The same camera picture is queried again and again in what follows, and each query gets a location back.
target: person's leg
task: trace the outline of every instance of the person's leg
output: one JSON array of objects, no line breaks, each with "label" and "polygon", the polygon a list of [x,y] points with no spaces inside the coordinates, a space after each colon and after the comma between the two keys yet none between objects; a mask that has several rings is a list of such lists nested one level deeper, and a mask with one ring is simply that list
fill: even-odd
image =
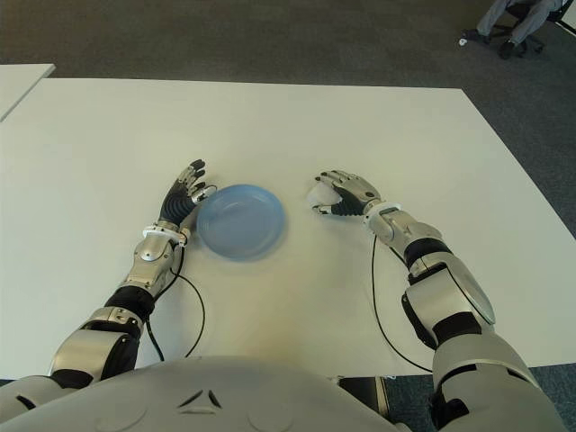
[{"label": "person's leg", "polygon": [[504,14],[508,6],[518,3],[518,0],[496,0],[488,12],[480,19],[476,30],[481,36],[488,36],[496,21]]},{"label": "person's leg", "polygon": [[512,31],[510,42],[514,45],[522,43],[528,34],[542,27],[550,12],[560,9],[561,6],[562,0],[539,0],[530,8],[526,19]]}]

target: gray carpet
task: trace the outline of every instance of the gray carpet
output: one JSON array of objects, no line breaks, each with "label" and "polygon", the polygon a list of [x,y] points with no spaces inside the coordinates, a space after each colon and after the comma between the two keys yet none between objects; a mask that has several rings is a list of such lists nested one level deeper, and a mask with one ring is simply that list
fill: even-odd
[{"label": "gray carpet", "polygon": [[[497,43],[460,48],[490,2],[0,0],[0,63],[55,63],[54,77],[460,87],[576,234],[576,38],[547,24],[541,55],[509,61]],[[574,372],[535,370],[572,431]],[[431,430],[429,379],[388,387],[392,416]]]}]

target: blue plate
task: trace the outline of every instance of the blue plate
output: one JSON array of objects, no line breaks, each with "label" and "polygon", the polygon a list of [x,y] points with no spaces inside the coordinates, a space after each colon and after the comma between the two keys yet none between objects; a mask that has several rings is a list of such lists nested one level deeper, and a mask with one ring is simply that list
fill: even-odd
[{"label": "blue plate", "polygon": [[278,198],[250,184],[226,187],[202,203],[196,228],[202,241],[223,257],[244,261],[262,257],[284,229]]}]

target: black cable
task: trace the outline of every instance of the black cable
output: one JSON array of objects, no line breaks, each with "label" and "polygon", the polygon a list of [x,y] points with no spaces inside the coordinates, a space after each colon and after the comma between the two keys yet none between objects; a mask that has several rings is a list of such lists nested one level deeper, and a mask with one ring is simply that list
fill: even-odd
[{"label": "black cable", "polygon": [[[202,338],[202,335],[204,333],[204,327],[206,325],[206,308],[204,306],[204,300],[203,300],[202,296],[200,295],[200,292],[198,291],[196,286],[192,282],[190,282],[190,280],[188,278],[186,278],[180,274],[180,272],[182,271],[182,265],[184,263],[184,255],[185,255],[184,251],[185,250],[182,249],[182,253],[180,255],[180,263],[178,264],[178,269],[176,270],[176,272],[174,272],[170,268],[170,273],[172,273],[172,275],[174,275],[174,278],[170,281],[170,283],[161,292],[159,292],[157,294],[157,296],[155,297],[154,300],[155,300],[155,302],[157,302],[158,299],[166,291],[168,291],[168,289],[174,284],[174,282],[178,278],[183,279],[186,283],[188,283],[194,289],[194,291],[196,292],[196,295],[198,295],[198,300],[200,300],[200,305],[202,306],[202,325],[200,327],[200,332],[198,333],[198,337],[194,341],[190,350],[184,356],[184,357],[188,357],[196,349],[196,347],[198,346],[198,343],[200,342],[200,339]],[[156,349],[156,352],[158,354],[158,358],[160,359],[161,362],[163,362],[164,361],[164,354],[162,353],[162,350],[160,349],[160,346],[159,346],[158,342],[156,341],[156,338],[154,337],[154,333],[152,332],[152,326],[150,325],[149,319],[147,319],[147,321],[146,321],[146,330],[148,331],[148,336],[150,338],[150,342],[152,342],[152,345]]]},{"label": "black cable", "polygon": [[[166,291],[168,291],[168,289],[174,285],[174,282],[176,282],[176,279],[178,278],[178,275],[180,275],[180,271],[182,270],[182,265],[184,264],[184,248],[181,248],[181,252],[180,252],[180,263],[178,263],[178,270],[176,271],[176,274],[174,274],[174,272],[172,272],[172,269],[170,269],[170,271],[172,272],[173,275],[175,275],[172,280],[168,283],[168,285],[166,285],[162,291],[160,291],[158,294],[156,294],[156,297],[154,297],[154,303],[156,303],[156,301],[162,296],[162,294],[164,294]],[[152,346],[154,347],[154,349],[156,349],[156,353],[158,354],[158,358],[160,359],[161,362],[164,361],[164,354],[162,353],[162,349],[160,348],[160,345],[158,344],[158,342],[156,341],[156,338],[154,337],[154,333],[152,332],[152,326],[150,325],[150,317],[148,317],[148,319],[146,319],[146,331],[148,332],[148,338],[150,339],[150,342],[152,342]]]},{"label": "black cable", "polygon": [[382,336],[384,336],[384,339],[386,339],[386,342],[388,342],[388,345],[390,346],[390,348],[392,348],[398,356],[402,357],[404,360],[406,360],[411,365],[414,365],[417,368],[422,369],[423,371],[432,373],[432,371],[430,369],[428,369],[427,367],[424,367],[424,366],[420,366],[417,363],[414,363],[409,358],[407,358],[403,353],[401,353],[398,349],[396,349],[396,346],[394,346],[392,344],[392,342],[388,339],[388,336],[386,336],[386,332],[384,331],[384,328],[382,327],[382,323],[380,322],[380,316],[378,315],[378,308],[376,308],[376,288],[375,288],[375,283],[374,283],[374,257],[376,256],[376,240],[377,239],[378,238],[376,236],[374,236],[374,242],[372,244],[372,301],[373,301],[373,306],[374,306],[374,314],[376,315],[376,322],[378,323],[378,327],[380,328],[380,332],[382,333]]},{"label": "black cable", "polygon": [[200,339],[202,338],[202,334],[204,332],[204,326],[206,325],[206,308],[204,307],[204,300],[202,299],[200,292],[194,286],[194,284],[192,282],[190,282],[188,280],[188,278],[186,278],[185,276],[182,276],[181,274],[179,274],[177,277],[179,277],[180,279],[184,279],[190,286],[192,286],[192,288],[196,291],[196,294],[198,295],[198,300],[200,300],[200,305],[202,306],[202,325],[200,326],[200,333],[198,333],[198,337],[194,341],[192,348],[190,348],[190,350],[184,356],[184,357],[188,357],[194,351],[194,349],[198,346],[198,343],[200,342]]},{"label": "black cable", "polygon": [[156,352],[158,354],[158,357],[160,358],[160,361],[163,362],[164,361],[164,354],[162,354],[162,350],[160,349],[160,345],[156,341],[156,338],[154,337],[154,333],[152,333],[152,327],[150,326],[150,320],[149,319],[146,320],[146,330],[148,331],[148,337],[150,339],[150,342],[152,342],[154,349],[156,349]]},{"label": "black cable", "polygon": [[156,294],[156,297],[154,297],[154,302],[157,302],[158,299],[160,297],[162,297],[162,295],[168,291],[168,289],[174,285],[174,282],[176,282],[176,279],[178,278],[178,275],[180,275],[180,272],[182,271],[182,265],[184,264],[184,252],[185,249],[183,247],[180,248],[181,252],[180,252],[180,263],[178,263],[178,269],[176,270],[176,273],[174,273],[172,271],[172,269],[170,269],[170,273],[172,273],[172,275],[174,275],[174,278],[170,281],[170,283],[168,285],[166,285],[162,291],[160,291],[158,294]]}]

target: tabletop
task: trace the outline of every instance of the tabletop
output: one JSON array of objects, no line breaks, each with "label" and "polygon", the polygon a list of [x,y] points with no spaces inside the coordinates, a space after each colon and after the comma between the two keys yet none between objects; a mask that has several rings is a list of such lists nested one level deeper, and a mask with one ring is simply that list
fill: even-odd
[{"label": "tabletop", "polygon": [[0,122],[53,70],[54,65],[0,65]]},{"label": "tabletop", "polygon": [[[260,185],[286,213],[280,243],[256,262],[191,242],[183,274],[207,308],[197,355],[326,376],[419,373],[377,328],[373,237],[307,203],[314,176],[339,168],[443,232],[528,365],[576,361],[576,242],[461,90],[49,78],[0,133],[3,377],[47,372],[130,270],[142,228],[196,158],[206,181]],[[386,247],[375,275],[391,340],[430,367],[401,307],[406,269]],[[200,327],[194,292],[177,283],[151,321],[166,357],[182,356]],[[137,366],[156,361],[143,336]]]}]

